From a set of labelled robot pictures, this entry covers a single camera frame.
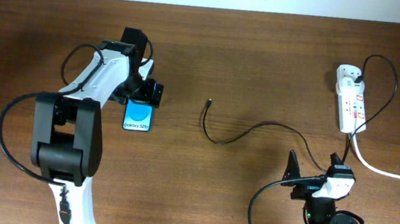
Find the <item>blue Galaxy smartphone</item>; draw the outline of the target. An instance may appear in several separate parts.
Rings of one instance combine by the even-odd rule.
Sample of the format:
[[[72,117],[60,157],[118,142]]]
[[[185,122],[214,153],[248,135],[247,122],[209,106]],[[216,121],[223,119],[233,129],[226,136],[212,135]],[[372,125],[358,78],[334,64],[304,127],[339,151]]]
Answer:
[[[123,129],[126,131],[150,131],[153,121],[153,107],[131,99],[125,107]]]

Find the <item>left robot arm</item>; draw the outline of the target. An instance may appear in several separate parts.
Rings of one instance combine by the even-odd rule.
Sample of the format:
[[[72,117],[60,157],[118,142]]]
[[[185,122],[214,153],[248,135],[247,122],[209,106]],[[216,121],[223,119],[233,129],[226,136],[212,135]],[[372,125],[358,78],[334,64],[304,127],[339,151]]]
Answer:
[[[59,96],[36,98],[30,159],[49,180],[58,224],[97,224],[92,180],[103,150],[102,108],[109,100],[124,105],[122,127],[148,132],[163,91],[153,66],[135,45],[106,40]]]

